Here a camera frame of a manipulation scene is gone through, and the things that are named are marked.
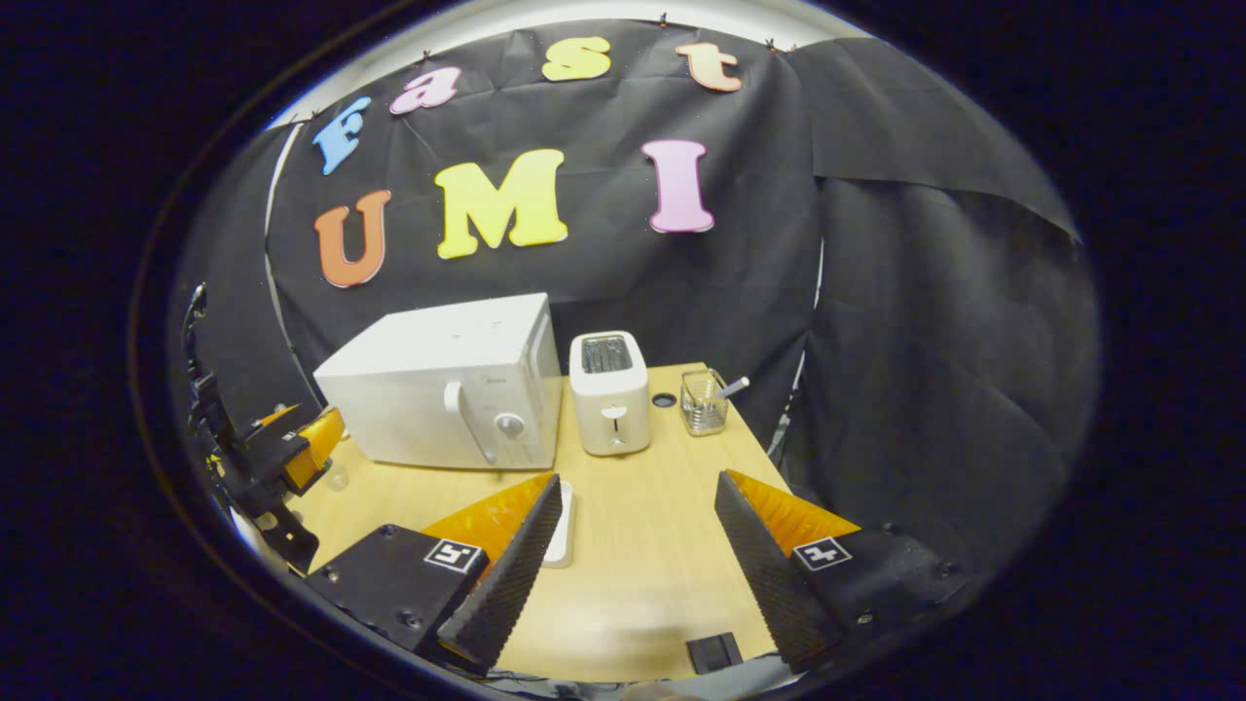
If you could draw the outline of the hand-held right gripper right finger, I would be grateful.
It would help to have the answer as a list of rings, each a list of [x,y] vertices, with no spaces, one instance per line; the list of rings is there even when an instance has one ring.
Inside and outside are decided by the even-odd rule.
[[[736,469],[719,474],[714,510],[794,674],[871,662],[969,586],[961,565],[917,538],[861,528]]]

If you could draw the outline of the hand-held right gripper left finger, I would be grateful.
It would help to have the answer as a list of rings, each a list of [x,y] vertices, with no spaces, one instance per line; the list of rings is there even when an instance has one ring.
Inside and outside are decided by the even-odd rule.
[[[559,476],[535,474],[422,530],[379,525],[307,584],[406,652],[485,676],[525,611],[561,515]]]

